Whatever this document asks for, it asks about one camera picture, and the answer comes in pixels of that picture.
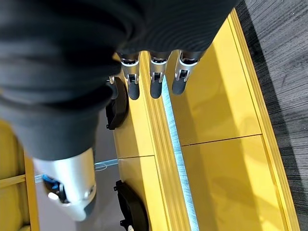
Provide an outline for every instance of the black rubber fingertip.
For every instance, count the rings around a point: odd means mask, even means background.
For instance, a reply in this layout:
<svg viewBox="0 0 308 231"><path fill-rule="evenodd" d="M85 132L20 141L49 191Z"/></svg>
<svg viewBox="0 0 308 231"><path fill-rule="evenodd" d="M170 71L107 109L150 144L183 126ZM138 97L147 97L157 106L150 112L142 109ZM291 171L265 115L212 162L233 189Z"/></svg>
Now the black rubber fingertip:
<svg viewBox="0 0 308 231"><path fill-rule="evenodd" d="M152 98L158 99L160 97L160 95L162 94L162 86L163 83L160 83L159 80L155 80L154 83L151 82L150 94Z"/></svg>
<svg viewBox="0 0 308 231"><path fill-rule="evenodd" d="M139 91L139 84L135 84L132 82L128 85L128 95L132 100L136 100L139 98L140 91Z"/></svg>
<svg viewBox="0 0 308 231"><path fill-rule="evenodd" d="M184 82L183 78L180 78L178 81L174 79L172 83L173 94L181 95L185 90L185 86L186 86L186 82Z"/></svg>

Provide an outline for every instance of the gray floor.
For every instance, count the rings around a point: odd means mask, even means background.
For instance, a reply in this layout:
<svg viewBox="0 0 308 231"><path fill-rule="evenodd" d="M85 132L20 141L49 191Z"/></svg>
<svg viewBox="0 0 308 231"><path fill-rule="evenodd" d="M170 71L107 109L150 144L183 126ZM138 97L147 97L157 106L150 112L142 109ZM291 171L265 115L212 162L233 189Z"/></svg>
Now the gray floor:
<svg viewBox="0 0 308 231"><path fill-rule="evenodd" d="M95 162L116 159L113 132L106 129L105 111L100 113L100 123L96 135ZM74 222L67 214L49 201L42 183L36 184L39 225L42 231L123 231L117 193L113 187L120 179L118 165L95 173L97 183L96 203L91 216L83 222Z"/></svg>
<svg viewBox="0 0 308 231"><path fill-rule="evenodd" d="M237 6L301 230L308 230L308 1Z"/></svg>

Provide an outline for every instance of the gray carpet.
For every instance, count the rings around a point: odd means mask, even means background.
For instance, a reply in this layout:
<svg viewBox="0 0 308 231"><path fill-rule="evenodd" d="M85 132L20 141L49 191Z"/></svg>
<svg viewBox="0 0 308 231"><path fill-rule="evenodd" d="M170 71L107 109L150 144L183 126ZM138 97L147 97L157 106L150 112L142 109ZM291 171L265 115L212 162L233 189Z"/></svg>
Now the gray carpet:
<svg viewBox="0 0 308 231"><path fill-rule="evenodd" d="M308 0L246 0L236 10L308 231Z"/></svg>

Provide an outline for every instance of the black fabric cover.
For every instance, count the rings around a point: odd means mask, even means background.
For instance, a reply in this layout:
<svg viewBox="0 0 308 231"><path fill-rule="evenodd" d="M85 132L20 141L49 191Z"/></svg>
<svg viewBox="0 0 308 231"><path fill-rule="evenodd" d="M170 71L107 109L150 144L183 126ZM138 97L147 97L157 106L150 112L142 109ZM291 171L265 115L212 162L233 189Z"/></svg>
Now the black fabric cover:
<svg viewBox="0 0 308 231"><path fill-rule="evenodd" d="M115 51L204 51L236 0L2 0L0 116L27 153L56 160L93 145Z"/></svg>

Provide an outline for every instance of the robotic arm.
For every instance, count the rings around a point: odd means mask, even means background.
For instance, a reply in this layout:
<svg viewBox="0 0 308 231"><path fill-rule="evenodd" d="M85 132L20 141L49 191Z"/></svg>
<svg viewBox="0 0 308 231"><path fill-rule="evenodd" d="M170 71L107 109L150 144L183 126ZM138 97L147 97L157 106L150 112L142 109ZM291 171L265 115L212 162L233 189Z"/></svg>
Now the robotic arm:
<svg viewBox="0 0 308 231"><path fill-rule="evenodd" d="M151 96L159 98L168 58L180 50L172 90L181 94L236 0L3 0L0 117L9 121L47 196L72 219L96 194L98 113L120 72L139 97L139 52L150 52ZM121 62L112 59L114 52Z"/></svg>

